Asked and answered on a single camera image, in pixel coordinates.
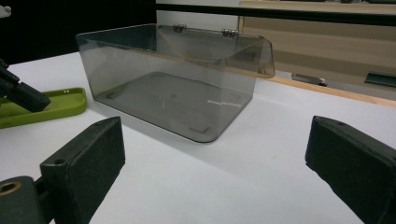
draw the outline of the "black object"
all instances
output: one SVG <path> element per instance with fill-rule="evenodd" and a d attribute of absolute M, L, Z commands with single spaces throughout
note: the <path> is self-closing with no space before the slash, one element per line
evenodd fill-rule
<path fill-rule="evenodd" d="M 89 223 L 124 163 L 120 118 L 96 122 L 43 161 L 36 182 L 0 182 L 0 223 Z"/>
<path fill-rule="evenodd" d="M 7 68 L 8 65 L 0 59 L 0 97 L 7 97 L 9 101 L 31 112 L 42 111 L 50 104 L 49 97 L 26 83 L 19 83 L 20 79 Z"/>
<path fill-rule="evenodd" d="M 396 88 L 396 76 L 390 74 L 369 72 L 364 82 Z"/>
<path fill-rule="evenodd" d="M 133 6 L 136 1 L 1 0 L 12 15 L 0 19 L 0 58 L 14 64 L 72 53 L 77 34 L 155 23 L 155 10 Z"/>
<path fill-rule="evenodd" d="M 314 117 L 305 160 L 364 223 L 396 223 L 395 149 L 343 122 Z"/>

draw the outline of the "lime green plastic tray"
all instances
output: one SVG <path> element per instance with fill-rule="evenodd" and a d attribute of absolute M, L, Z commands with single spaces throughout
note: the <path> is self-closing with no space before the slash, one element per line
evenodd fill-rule
<path fill-rule="evenodd" d="M 87 108 L 85 90 L 82 88 L 43 92 L 50 104 L 40 112 L 32 113 L 5 98 L 0 99 L 0 129 L 49 119 L 59 119 L 81 114 Z"/>

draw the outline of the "clear plastic box wall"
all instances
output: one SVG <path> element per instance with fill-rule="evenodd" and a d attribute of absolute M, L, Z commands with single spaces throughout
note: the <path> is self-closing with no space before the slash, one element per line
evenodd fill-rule
<path fill-rule="evenodd" d="M 93 99 L 196 142 L 217 139 L 274 75 L 261 36 L 140 25 L 77 35 Z"/>

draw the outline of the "table surface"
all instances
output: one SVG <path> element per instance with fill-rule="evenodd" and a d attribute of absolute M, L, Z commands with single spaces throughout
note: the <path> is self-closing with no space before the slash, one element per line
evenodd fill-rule
<path fill-rule="evenodd" d="M 361 223 L 305 165 L 312 118 L 338 119 L 396 148 L 394 107 L 264 79 L 218 140 L 198 144 L 95 102 L 78 53 L 9 70 L 40 91 L 82 87 L 88 108 L 0 130 L 1 180 L 39 178 L 39 163 L 78 133 L 121 117 L 126 164 L 91 223 Z"/>

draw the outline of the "box bottom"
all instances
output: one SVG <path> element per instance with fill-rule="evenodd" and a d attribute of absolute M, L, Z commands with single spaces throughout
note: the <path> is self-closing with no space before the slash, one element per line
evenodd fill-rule
<path fill-rule="evenodd" d="M 251 100 L 251 94 L 197 79 L 154 72 L 97 95 L 96 101 L 180 134 L 211 142 Z"/>

